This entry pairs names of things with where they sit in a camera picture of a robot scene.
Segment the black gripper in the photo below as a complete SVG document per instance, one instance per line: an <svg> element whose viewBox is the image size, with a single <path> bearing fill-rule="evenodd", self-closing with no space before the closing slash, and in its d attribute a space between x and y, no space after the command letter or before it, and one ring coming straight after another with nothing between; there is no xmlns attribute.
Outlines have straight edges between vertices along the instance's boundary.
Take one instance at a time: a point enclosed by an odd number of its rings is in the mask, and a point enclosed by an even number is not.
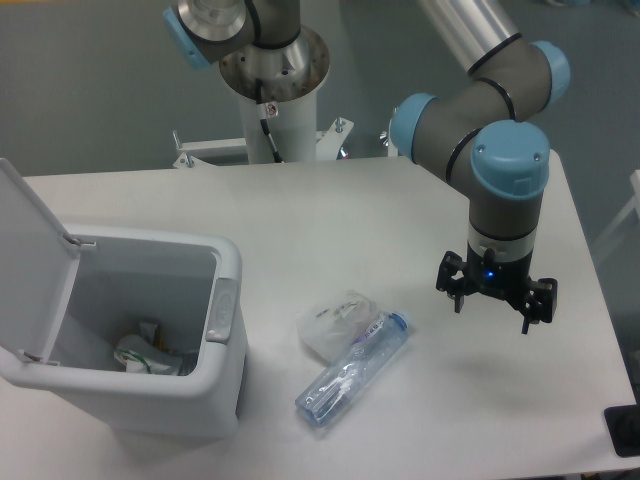
<svg viewBox="0 0 640 480"><path fill-rule="evenodd" d="M479 293L507 302L523 315L521 333L540 322L550 324L556 310L556 280L529 278L533 252L510 262L489 260L467 246L466 262L452 251L446 251L438 267L436 289L445 292L460 313L464 299Z"/></svg>

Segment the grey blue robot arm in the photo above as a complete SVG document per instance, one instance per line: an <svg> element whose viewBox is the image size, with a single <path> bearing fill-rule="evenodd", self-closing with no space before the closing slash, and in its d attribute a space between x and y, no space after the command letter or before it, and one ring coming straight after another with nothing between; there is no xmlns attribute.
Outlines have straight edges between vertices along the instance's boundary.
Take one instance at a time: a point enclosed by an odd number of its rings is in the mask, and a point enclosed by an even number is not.
<svg viewBox="0 0 640 480"><path fill-rule="evenodd" d="M553 319L558 286L531 278L530 264L550 145L531 123L567 90L564 53L529 43L496 1L422 5L470 78L449 99L414 94L395 110L390 142L469 202L467 253L446 253L436 287L456 304L479 293L507 302L525 325ZM217 65L244 109L253 163L319 158L316 115L302 112L324 82L324 41L296 1L177 1L163 14L194 68Z"/></svg>

